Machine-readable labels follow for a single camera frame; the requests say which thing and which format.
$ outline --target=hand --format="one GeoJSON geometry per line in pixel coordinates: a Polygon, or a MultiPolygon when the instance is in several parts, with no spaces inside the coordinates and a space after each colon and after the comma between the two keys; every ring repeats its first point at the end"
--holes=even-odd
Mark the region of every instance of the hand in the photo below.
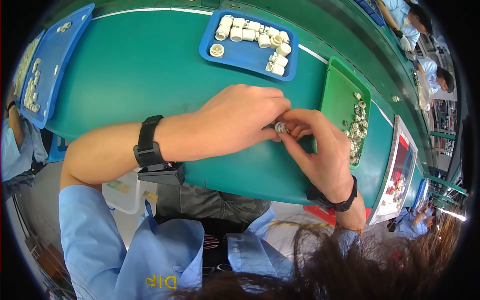
{"type": "Polygon", "coordinates": [[[165,160],[188,161],[235,153],[265,140],[280,142],[272,124],[290,101],[272,87],[231,85],[195,113],[168,117],[156,130],[173,153],[165,160]]]}
{"type": "Polygon", "coordinates": [[[412,51],[412,47],[410,46],[410,42],[408,41],[406,36],[402,36],[400,39],[400,45],[402,49],[405,51],[412,51]]]}
{"type": "Polygon", "coordinates": [[[279,136],[303,173],[330,202],[346,201],[353,188],[348,137],[317,110],[296,108],[284,113],[281,119],[287,121],[287,129],[292,132],[279,136]],[[309,155],[294,138],[312,133],[318,154],[309,155]]]}

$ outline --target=green tray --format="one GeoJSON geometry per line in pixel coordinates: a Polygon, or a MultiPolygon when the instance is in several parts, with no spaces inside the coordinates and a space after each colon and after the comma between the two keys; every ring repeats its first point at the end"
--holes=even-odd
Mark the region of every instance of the green tray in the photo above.
{"type": "MultiPolygon", "coordinates": [[[[319,110],[341,131],[349,130],[354,121],[355,110],[353,106],[358,103],[353,95],[354,93],[360,93],[361,99],[365,102],[366,117],[369,118],[372,104],[370,89],[337,57],[330,57],[319,110]],[[348,121],[348,126],[343,125],[343,120],[348,121]]],[[[360,154],[363,151],[365,139],[361,142],[360,154]]],[[[317,153],[317,141],[315,139],[313,140],[313,150],[317,153]]],[[[360,161],[361,157],[357,164],[350,164],[350,169],[356,169],[360,161]]]]}

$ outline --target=teal workbench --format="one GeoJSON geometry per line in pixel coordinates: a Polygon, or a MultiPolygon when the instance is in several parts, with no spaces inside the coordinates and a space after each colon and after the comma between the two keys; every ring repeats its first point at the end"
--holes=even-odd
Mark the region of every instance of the teal workbench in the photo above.
{"type": "MultiPolygon", "coordinates": [[[[196,111],[224,87],[238,83],[277,87],[293,108],[319,107],[326,65],[316,54],[300,51],[291,82],[210,63],[198,53],[208,19],[163,10],[92,20],[72,54],[47,128],[75,140],[99,126],[196,111]],[[169,24],[177,24],[174,31],[163,30],[169,24]]],[[[304,35],[299,34],[300,43],[304,35]]],[[[378,91],[356,72],[371,87],[373,100],[382,103],[378,91]]],[[[388,161],[393,128],[387,119],[393,119],[391,110],[382,114],[372,105],[364,154],[352,171],[367,207],[377,198],[388,161]]],[[[311,151],[310,140],[303,144],[311,151]]],[[[266,141],[228,156],[187,162],[185,172],[186,182],[210,189],[309,204],[304,194],[309,181],[281,143],[266,141]]]]}

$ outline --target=white glove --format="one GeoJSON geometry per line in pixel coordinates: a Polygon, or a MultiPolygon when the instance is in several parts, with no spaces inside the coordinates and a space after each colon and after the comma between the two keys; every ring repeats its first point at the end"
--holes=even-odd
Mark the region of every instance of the white glove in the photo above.
{"type": "Polygon", "coordinates": [[[400,45],[402,46],[402,49],[405,51],[411,51],[412,48],[410,47],[410,42],[408,41],[406,36],[402,36],[400,39],[400,45]]]}

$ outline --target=blue tray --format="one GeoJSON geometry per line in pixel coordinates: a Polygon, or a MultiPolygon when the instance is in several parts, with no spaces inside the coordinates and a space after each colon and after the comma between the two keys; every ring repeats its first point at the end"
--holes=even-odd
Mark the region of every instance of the blue tray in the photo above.
{"type": "Polygon", "coordinates": [[[385,20],[382,13],[378,9],[378,5],[375,0],[370,0],[372,6],[370,6],[365,0],[354,0],[363,10],[372,18],[372,20],[379,26],[385,26],[385,20]]]}
{"type": "Polygon", "coordinates": [[[20,113],[40,129],[44,128],[47,120],[53,116],[63,73],[65,72],[73,49],[92,19],[92,10],[94,7],[95,5],[93,3],[89,4],[56,22],[45,32],[45,35],[37,46],[32,61],[35,61],[37,58],[41,59],[41,62],[37,66],[37,71],[40,71],[40,79],[35,87],[35,92],[38,93],[35,104],[40,105],[40,110],[35,113],[26,109],[23,104],[26,93],[26,83],[31,77],[35,78],[35,74],[32,73],[33,64],[31,64],[24,82],[25,89],[22,90],[20,113]],[[65,30],[65,32],[57,33],[57,28],[67,22],[72,23],[70,28],[65,30]],[[57,74],[54,75],[57,65],[59,68],[57,74]]]}
{"type": "MultiPolygon", "coordinates": [[[[32,40],[32,42],[33,42],[33,41],[35,41],[36,39],[40,38],[40,40],[38,41],[38,44],[37,44],[36,47],[35,47],[35,50],[33,51],[32,58],[30,59],[30,62],[28,63],[28,68],[27,68],[28,70],[30,69],[30,65],[32,64],[33,57],[35,57],[36,50],[38,49],[38,46],[40,45],[40,42],[41,42],[41,39],[42,39],[42,36],[43,36],[44,33],[45,33],[45,30],[42,30],[42,32],[40,32],[40,33],[32,40]]],[[[18,68],[20,68],[20,63],[18,63],[17,69],[15,70],[15,74],[17,74],[17,72],[18,72],[18,68]]],[[[26,78],[27,78],[27,77],[28,77],[28,72],[25,74],[25,77],[24,77],[24,83],[22,84],[22,88],[21,88],[21,91],[20,91],[20,97],[21,97],[22,94],[24,93],[24,89],[25,89],[26,83],[27,83],[27,81],[26,81],[26,78]]],[[[19,107],[19,106],[20,106],[20,102],[21,102],[21,101],[20,101],[20,98],[14,96],[13,99],[15,100],[15,103],[18,104],[17,107],[19,107]]]]}
{"type": "Polygon", "coordinates": [[[198,47],[198,51],[204,59],[209,61],[251,70],[282,81],[290,81],[295,77],[295,72],[297,70],[299,39],[293,31],[280,24],[273,23],[271,21],[256,17],[248,13],[225,9],[216,11],[210,17],[210,21],[208,22],[204,36],[202,37],[202,41],[200,42],[200,46],[198,47]],[[272,26],[279,31],[285,31],[286,33],[288,33],[292,52],[290,52],[290,54],[287,56],[288,64],[285,67],[285,73],[283,74],[283,76],[279,76],[271,72],[265,71],[265,67],[268,63],[268,58],[275,52],[274,49],[260,48],[257,41],[233,42],[230,40],[230,35],[223,41],[218,41],[215,39],[215,31],[218,28],[220,19],[226,14],[232,15],[233,17],[237,18],[244,18],[245,20],[256,21],[262,25],[272,26]],[[210,47],[213,44],[221,44],[224,47],[225,53],[223,54],[222,58],[210,56],[210,47]]]}

